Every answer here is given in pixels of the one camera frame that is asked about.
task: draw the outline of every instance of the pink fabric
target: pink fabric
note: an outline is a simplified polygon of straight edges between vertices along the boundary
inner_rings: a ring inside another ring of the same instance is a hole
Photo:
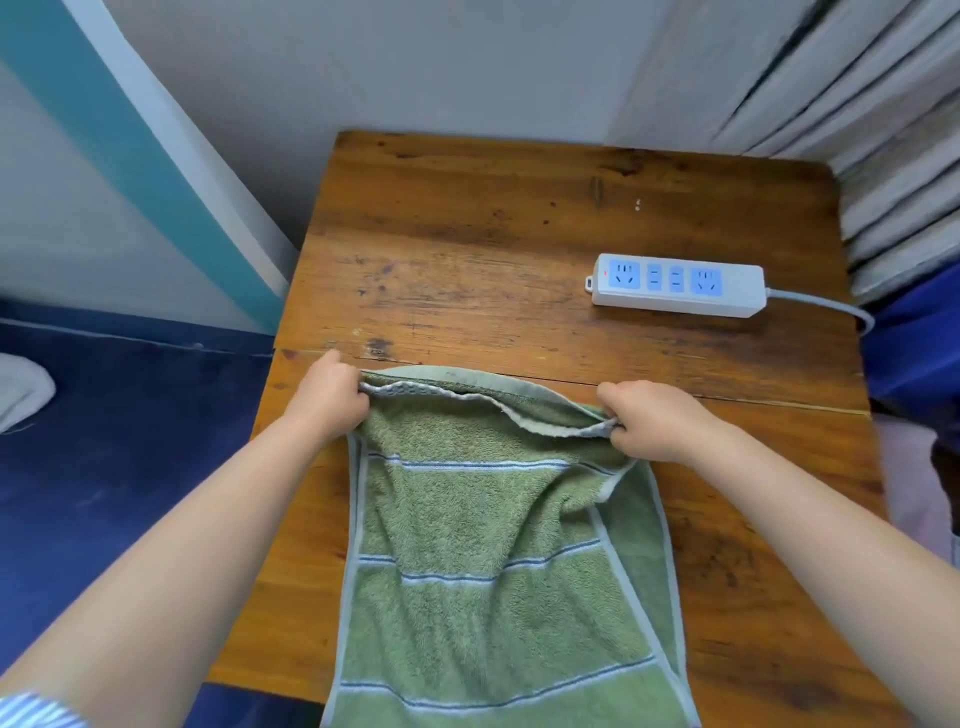
[[[918,544],[950,561],[950,503],[930,463],[937,439],[929,427],[874,415],[890,522]]]

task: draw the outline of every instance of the green towel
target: green towel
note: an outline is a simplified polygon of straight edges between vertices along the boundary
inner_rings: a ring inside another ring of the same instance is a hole
[[[322,725],[699,725],[657,486],[615,421],[482,372],[364,379]]]

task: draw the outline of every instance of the striped sleeve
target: striped sleeve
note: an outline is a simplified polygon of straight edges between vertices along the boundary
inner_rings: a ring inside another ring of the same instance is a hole
[[[24,692],[0,697],[0,728],[87,728],[55,700]]]

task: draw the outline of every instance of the wooden table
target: wooden table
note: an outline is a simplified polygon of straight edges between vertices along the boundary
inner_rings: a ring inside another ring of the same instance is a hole
[[[342,133],[254,433],[331,347],[368,368],[483,369],[586,402],[605,379],[645,377],[704,398],[882,511],[852,318],[780,301],[747,320],[595,307],[583,285],[601,252],[755,263],[770,286],[849,298],[825,166]],[[690,471],[654,470],[705,725],[904,725],[743,518]],[[300,486],[211,680],[326,699],[347,524],[347,452],[337,442]]]

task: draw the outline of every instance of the blue floor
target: blue floor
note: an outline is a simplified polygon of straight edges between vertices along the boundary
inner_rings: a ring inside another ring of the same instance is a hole
[[[270,359],[0,325],[57,384],[0,435],[0,671],[250,435]],[[189,728],[317,724],[319,709],[204,686]]]

